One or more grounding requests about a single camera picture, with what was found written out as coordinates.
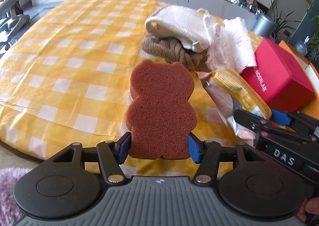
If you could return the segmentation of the person's right hand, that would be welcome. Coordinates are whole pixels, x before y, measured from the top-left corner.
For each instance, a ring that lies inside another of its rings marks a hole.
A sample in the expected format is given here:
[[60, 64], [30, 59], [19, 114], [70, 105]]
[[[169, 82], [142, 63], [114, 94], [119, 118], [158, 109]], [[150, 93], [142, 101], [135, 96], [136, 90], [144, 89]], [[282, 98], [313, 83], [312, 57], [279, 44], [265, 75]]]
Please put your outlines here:
[[310, 200], [305, 199], [297, 214], [297, 217], [301, 221], [305, 222], [307, 219], [306, 213], [319, 215], [319, 197], [315, 197]]

